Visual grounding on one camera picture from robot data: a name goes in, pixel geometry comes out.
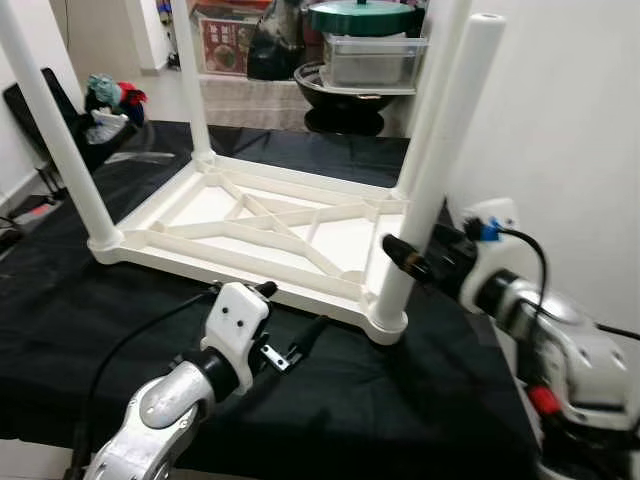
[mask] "plastic container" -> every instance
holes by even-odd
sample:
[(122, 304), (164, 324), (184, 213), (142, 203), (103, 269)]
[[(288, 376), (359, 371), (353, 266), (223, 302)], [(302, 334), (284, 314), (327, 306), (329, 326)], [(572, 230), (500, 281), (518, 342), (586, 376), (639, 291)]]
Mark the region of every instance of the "plastic container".
[(424, 38), (324, 36), (322, 79), (327, 86), (414, 89)]

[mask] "black tablecloth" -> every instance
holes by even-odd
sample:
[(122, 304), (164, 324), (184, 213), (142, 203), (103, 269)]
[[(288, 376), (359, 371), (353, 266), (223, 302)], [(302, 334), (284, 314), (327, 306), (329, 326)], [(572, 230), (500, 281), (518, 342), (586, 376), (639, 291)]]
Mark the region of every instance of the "black tablecloth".
[[(407, 141), (211, 127), (225, 155), (391, 186)], [(185, 124), (155, 122), (147, 147), (170, 164), (106, 165), (96, 184), (115, 220), (188, 160)], [(73, 422), (100, 358), (115, 340), (202, 289), (131, 264), (103, 266), (85, 246), (71, 202), (0, 263), (0, 434), (70, 446)], [(97, 442), (120, 425), (127, 399), (196, 345), (209, 305), (141, 335), (105, 374)], [(487, 319), (438, 292), (413, 292), (409, 328), (393, 347), (331, 325), (291, 375), (265, 373), (204, 423), (179, 465), (261, 478), (533, 477), (534, 441)], [(277, 307), (284, 349), (311, 321)]]

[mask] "green lid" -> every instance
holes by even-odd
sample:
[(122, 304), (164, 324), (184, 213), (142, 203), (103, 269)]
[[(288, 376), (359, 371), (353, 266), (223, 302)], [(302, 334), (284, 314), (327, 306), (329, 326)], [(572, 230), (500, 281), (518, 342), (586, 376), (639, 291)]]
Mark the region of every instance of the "green lid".
[(415, 21), (414, 9), (383, 0), (339, 0), (309, 7), (311, 28), (336, 35), (381, 37), (407, 31)]

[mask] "white pipe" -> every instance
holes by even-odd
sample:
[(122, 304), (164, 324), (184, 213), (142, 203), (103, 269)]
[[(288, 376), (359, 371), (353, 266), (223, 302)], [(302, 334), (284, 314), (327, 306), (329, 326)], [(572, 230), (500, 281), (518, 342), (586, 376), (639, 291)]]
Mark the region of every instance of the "white pipe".
[(89, 232), (92, 250), (109, 250), (123, 239), (113, 225), (58, 105), (29, 49), (11, 4), (0, 1), (0, 44), (20, 90), (56, 163), (80, 218)]
[[(420, 85), (415, 98), (415, 108), (409, 121), (411, 142), (404, 157), (402, 170), (398, 182), (393, 189), (393, 195), (397, 198), (411, 197), (413, 185), (424, 159), (424, 152), (429, 145), (434, 119), (437, 117), (438, 108), (451, 68), (453, 59), (460, 44), (462, 31), (469, 18), (472, 0), (455, 0), (449, 14), (449, 22), (445, 25), (434, 26), (433, 35), (430, 38), (429, 50), (420, 77)], [(447, 8), (445, 4), (434, 7)]]
[(193, 140), (193, 153), (191, 156), (194, 160), (205, 160), (211, 163), (215, 161), (216, 154), (211, 149), (209, 129), (204, 114), (204, 102), (202, 101), (202, 92), (200, 90), (200, 78), (198, 67), (196, 66), (193, 38), (191, 37), (191, 22), (189, 21), (187, 0), (171, 0), (171, 8), (176, 41), (178, 43), (178, 54), (180, 55), (182, 86), (191, 118), (190, 127)]
[[(442, 108), (400, 229), (399, 237), (418, 251), (427, 246), (438, 219), (449, 174), (459, 157), (504, 26), (503, 17), (490, 14), (475, 14), (467, 21)], [(413, 279), (409, 275), (391, 266), (378, 301), (372, 307), (372, 321), (387, 331), (404, 329), (407, 319), (403, 310), (412, 285)]]

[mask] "black chair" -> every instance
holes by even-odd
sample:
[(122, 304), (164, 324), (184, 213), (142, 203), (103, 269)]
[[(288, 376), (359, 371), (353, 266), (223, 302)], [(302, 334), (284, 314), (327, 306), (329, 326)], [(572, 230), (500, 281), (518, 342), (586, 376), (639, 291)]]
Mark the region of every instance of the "black chair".
[[(88, 113), (79, 114), (76, 111), (69, 100), (69, 97), (60, 85), (60, 82), (58, 82), (58, 79), (50, 68), (43, 68), (42, 75), (53, 94), (53, 98), (60, 109), (60, 113), (62, 113), (67, 127), (69, 128), (69, 131), (78, 146), (78, 150), (80, 151), (80, 154), (82, 155), (82, 158), (90, 172), (93, 172), (96, 168), (102, 165), (105, 160), (118, 150), (126, 140), (136, 133), (136, 127), (129, 122), (125, 128), (118, 132), (118, 134), (108, 142), (96, 145), (87, 143), (85, 132), (89, 127), (95, 125), (93, 118)], [(36, 150), (42, 153), (47, 163), (51, 165), (52, 159), (49, 149), (40, 134), (40, 130), (31, 115), (31, 111), (27, 106), (27, 102), (25, 101), (18, 84), (14, 84), (7, 88), (3, 92), (3, 97), (9, 107), (9, 110), (11, 110), (11, 113), (25, 135), (29, 138)], [(38, 170), (38, 173), (43, 177), (43, 172)]]

